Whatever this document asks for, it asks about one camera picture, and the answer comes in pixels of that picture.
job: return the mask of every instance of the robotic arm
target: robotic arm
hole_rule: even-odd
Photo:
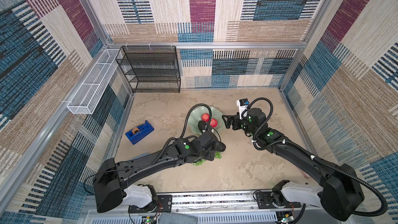
[[[260,108],[251,108],[252,104],[258,100],[266,100],[270,103],[271,111],[268,116]],[[204,128],[202,127],[203,134],[199,137],[183,138],[188,117],[198,106],[208,108],[209,122]],[[273,188],[271,197],[274,206],[282,207],[290,202],[303,202],[323,207],[331,216],[341,221],[347,220],[351,214],[372,217],[386,212],[387,203],[383,195],[365,181],[357,178],[352,167],[346,164],[338,166],[316,157],[292,142],[283,133],[269,128],[267,121],[273,111],[271,101],[258,98],[249,104],[247,99],[241,99],[237,101],[237,106],[239,113],[222,116],[227,129],[232,126],[233,130],[243,130],[246,136],[253,137],[252,142],[257,150],[267,150],[285,158],[310,175],[320,186],[297,185],[283,180]],[[104,161],[93,179],[97,211],[106,212],[121,203],[136,206],[137,210],[144,212],[153,210],[159,202],[153,187],[151,185],[141,187],[133,183],[163,169],[201,159],[214,160],[215,153],[225,151],[226,147],[213,134],[209,125],[210,120],[210,108],[205,104],[197,104],[188,112],[181,136],[167,140],[162,150],[118,163],[115,163],[113,158]],[[379,210],[355,211],[365,198],[360,184],[369,188],[380,198],[382,206]]]

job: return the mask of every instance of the scalloped bowl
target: scalloped bowl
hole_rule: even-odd
[[[222,113],[217,110],[217,108],[210,107],[211,109],[211,117],[215,119],[218,124],[214,128],[218,133],[225,128],[224,121],[222,120]],[[188,125],[191,127],[191,131],[196,134],[202,134],[202,132],[198,128],[198,122],[202,120],[202,114],[209,113],[206,107],[198,107],[191,112],[191,115],[188,118]]]

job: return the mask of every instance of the patterned wall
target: patterned wall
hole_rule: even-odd
[[[312,150],[351,165],[398,220],[398,0],[333,0],[285,95]],[[361,211],[380,207],[365,190]]]
[[[182,88],[279,86],[296,50],[177,50]]]
[[[302,41],[321,0],[90,0],[113,42]]]
[[[83,182],[107,159],[129,98],[122,76],[113,74],[92,115],[68,114],[0,223],[77,223]],[[86,188],[93,191],[90,180]]]
[[[0,0],[0,183],[102,44],[79,0]]]

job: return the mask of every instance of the blue object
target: blue object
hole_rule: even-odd
[[[126,132],[126,136],[132,144],[136,144],[138,141],[150,134],[153,130],[154,128],[151,126],[151,124],[148,121],[145,121],[145,124],[137,126]]]

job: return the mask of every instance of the apple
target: apple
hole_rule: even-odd
[[[212,118],[211,121],[210,121],[210,126],[214,128],[214,127],[217,126],[217,124],[218,124],[218,122],[215,119]]]
[[[208,113],[203,113],[203,114],[202,114],[202,120],[203,120],[204,122],[208,122],[208,121],[209,121],[209,118],[210,118],[210,115],[209,115]]]

